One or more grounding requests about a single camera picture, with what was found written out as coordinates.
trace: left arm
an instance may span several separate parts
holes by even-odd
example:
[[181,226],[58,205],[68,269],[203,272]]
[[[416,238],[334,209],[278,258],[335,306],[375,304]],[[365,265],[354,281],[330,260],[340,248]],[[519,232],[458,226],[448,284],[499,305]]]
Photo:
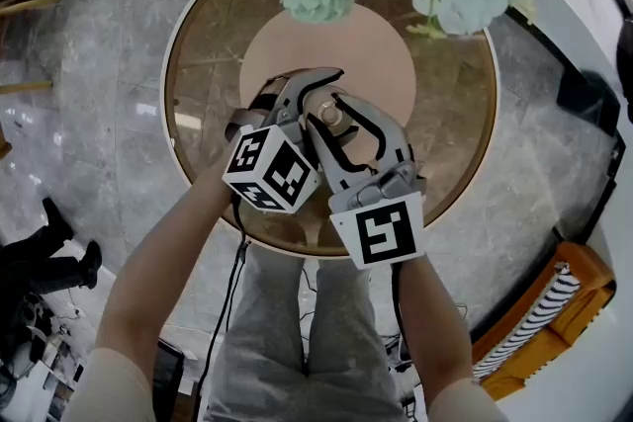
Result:
[[108,297],[95,348],[126,356],[150,385],[160,331],[211,230],[229,205],[231,190],[222,174],[230,154],[228,148],[149,232],[122,268]]

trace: black shoe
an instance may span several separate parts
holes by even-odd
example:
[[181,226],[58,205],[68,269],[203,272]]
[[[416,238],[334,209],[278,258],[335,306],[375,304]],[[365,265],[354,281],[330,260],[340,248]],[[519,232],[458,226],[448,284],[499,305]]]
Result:
[[52,199],[47,197],[42,201],[42,205],[44,206],[44,211],[46,211],[46,216],[48,217],[48,225],[55,235],[57,235],[62,241],[72,239],[74,232],[66,220],[63,219]]
[[86,253],[79,261],[79,268],[83,271],[84,283],[81,287],[94,289],[97,286],[97,274],[102,262],[101,248],[96,241],[90,241]]

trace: black pants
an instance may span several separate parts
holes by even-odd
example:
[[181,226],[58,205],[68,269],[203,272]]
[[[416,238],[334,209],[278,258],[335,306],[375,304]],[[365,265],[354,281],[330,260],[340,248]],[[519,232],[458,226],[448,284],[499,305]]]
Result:
[[26,284],[36,294],[84,284],[85,275],[77,259],[50,258],[62,246],[63,240],[48,225],[22,241],[4,246],[0,249],[0,280],[14,289]]

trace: gray pants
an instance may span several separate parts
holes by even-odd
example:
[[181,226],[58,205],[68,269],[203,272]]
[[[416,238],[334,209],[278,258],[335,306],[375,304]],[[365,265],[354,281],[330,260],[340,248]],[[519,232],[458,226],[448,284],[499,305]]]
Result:
[[405,421],[374,327],[369,272],[321,261],[304,364],[303,259],[251,245],[243,296],[212,373],[205,420]]

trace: person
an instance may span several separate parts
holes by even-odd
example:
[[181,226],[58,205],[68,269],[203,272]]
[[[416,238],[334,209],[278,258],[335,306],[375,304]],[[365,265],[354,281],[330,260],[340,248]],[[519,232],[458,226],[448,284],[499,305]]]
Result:
[[0,360],[9,361],[30,336],[25,327],[25,297],[73,287],[94,289],[101,249],[90,241],[83,258],[50,258],[74,232],[51,198],[42,201],[48,224],[26,239],[0,248]]
[[[229,204],[222,181],[228,155],[201,173],[121,270],[62,421],[154,420],[156,343]],[[302,266],[300,258],[249,246],[243,296],[214,363],[206,420],[407,420],[374,327],[369,273],[351,261],[320,263],[304,364]],[[473,380],[469,333],[427,257],[403,264],[400,304],[431,422],[506,420]]]

